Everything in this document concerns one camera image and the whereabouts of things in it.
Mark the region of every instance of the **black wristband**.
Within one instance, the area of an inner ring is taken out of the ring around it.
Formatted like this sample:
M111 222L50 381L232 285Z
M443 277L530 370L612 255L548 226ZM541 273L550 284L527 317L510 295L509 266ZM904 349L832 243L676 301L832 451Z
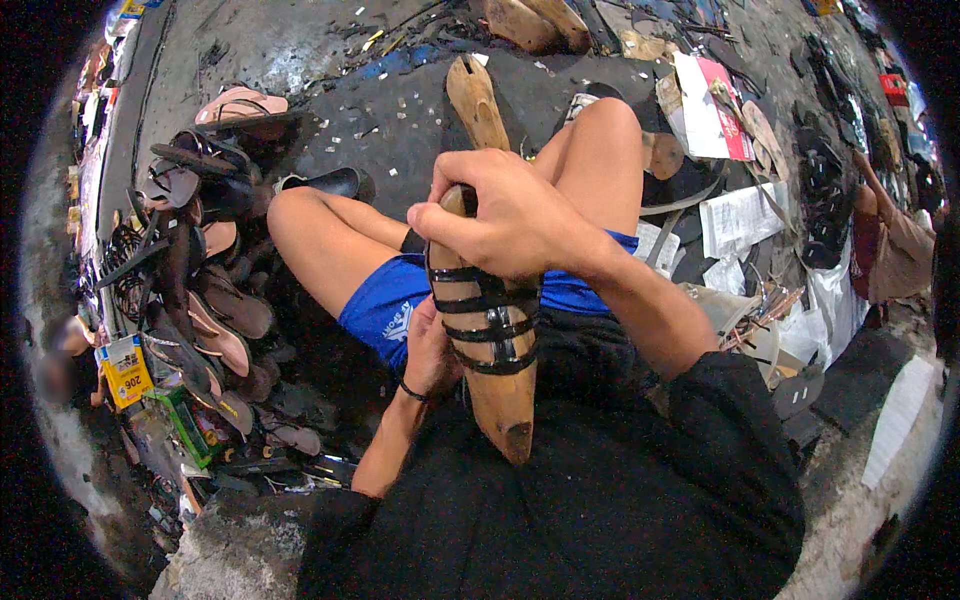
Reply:
M424 395L422 395L422 394L417 394L416 392L414 392L414 391L412 391L410 388L408 388L408 387L407 387L407 384L404 383L404 381L403 381L402 378L400 379L400 387L403 388L403 391L406 392L409 397L415 398L415 399L419 400L420 402L423 402L424 404L427 404L427 403L430 402L430 398L428 398L427 396L424 396Z

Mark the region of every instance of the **left hand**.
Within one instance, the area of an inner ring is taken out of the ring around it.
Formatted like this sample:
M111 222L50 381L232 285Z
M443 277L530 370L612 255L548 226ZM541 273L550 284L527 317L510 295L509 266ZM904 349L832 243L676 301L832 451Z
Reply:
M463 367L450 349L450 339L433 296L427 296L410 317L407 352L403 382L417 394L441 394L463 376Z

